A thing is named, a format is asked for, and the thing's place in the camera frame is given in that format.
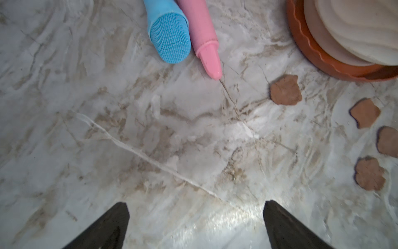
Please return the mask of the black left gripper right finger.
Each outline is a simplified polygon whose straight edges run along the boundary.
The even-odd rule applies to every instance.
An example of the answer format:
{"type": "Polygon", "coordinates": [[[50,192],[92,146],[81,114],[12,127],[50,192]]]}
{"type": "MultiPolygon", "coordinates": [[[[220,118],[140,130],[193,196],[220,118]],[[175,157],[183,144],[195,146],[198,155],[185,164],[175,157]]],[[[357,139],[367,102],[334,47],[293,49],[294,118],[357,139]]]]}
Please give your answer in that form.
{"type": "Polygon", "coordinates": [[[263,219],[273,249],[333,249],[274,200],[265,202],[263,219]]]}

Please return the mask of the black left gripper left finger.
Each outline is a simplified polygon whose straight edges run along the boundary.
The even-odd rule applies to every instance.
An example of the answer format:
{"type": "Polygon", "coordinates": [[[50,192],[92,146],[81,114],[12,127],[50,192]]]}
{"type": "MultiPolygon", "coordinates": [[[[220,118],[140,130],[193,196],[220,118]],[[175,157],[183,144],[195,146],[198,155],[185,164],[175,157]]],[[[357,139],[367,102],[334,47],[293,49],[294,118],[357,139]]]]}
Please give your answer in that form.
{"type": "Polygon", "coordinates": [[[120,249],[123,247],[129,219],[127,204],[118,202],[64,249],[120,249]]]}

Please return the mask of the cream ribbed ceramic pot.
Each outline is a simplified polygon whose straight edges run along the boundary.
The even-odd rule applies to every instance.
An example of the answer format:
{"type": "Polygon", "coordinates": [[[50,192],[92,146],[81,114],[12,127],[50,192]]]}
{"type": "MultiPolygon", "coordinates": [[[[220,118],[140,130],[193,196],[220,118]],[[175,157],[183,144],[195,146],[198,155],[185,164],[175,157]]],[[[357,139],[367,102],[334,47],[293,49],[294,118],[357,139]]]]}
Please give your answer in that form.
{"type": "Polygon", "coordinates": [[[304,1],[304,16],[317,44],[337,61],[398,64],[397,1],[304,1]]]}

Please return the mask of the fallen brown mud piece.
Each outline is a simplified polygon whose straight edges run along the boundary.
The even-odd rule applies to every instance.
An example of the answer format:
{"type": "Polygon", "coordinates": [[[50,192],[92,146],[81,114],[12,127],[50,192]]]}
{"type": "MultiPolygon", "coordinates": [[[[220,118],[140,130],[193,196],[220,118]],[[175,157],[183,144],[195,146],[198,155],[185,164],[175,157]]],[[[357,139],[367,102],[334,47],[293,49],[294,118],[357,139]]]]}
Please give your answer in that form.
{"type": "Polygon", "coordinates": [[[381,127],[377,135],[377,150],[387,156],[398,157],[398,131],[395,128],[381,127]]]}
{"type": "Polygon", "coordinates": [[[370,128],[381,114],[381,110],[369,98],[357,102],[349,111],[356,120],[357,128],[370,128]]]}
{"type": "Polygon", "coordinates": [[[380,166],[376,158],[365,157],[357,162],[354,179],[366,191],[380,191],[386,183],[384,173],[385,169],[380,166]]]}
{"type": "Polygon", "coordinates": [[[271,100],[278,105],[296,105],[302,101],[297,75],[284,75],[271,84],[271,100]]]}

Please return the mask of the pink silicone brush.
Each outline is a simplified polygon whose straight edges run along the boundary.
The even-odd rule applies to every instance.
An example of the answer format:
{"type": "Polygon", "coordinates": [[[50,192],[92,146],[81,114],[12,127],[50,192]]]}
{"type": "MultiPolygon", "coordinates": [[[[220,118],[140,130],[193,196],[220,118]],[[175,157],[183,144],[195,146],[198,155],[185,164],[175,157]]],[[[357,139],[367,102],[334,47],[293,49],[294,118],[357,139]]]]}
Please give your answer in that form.
{"type": "Polygon", "coordinates": [[[177,2],[189,22],[189,34],[195,55],[207,75],[222,78],[222,67],[218,54],[219,42],[205,0],[180,0],[177,2]]]}

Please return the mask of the terracotta plastic saucer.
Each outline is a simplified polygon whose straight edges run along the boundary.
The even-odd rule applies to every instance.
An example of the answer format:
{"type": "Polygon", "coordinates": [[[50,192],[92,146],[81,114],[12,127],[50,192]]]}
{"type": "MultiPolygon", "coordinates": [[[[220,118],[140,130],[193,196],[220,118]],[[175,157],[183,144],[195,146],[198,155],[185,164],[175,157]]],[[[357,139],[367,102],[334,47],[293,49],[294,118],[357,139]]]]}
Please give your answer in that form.
{"type": "Polygon", "coordinates": [[[398,77],[397,66],[365,67],[342,63],[327,54],[315,41],[305,20],[303,1],[286,1],[286,16],[292,37],[302,54],[324,73],[352,82],[385,82],[398,77]]]}

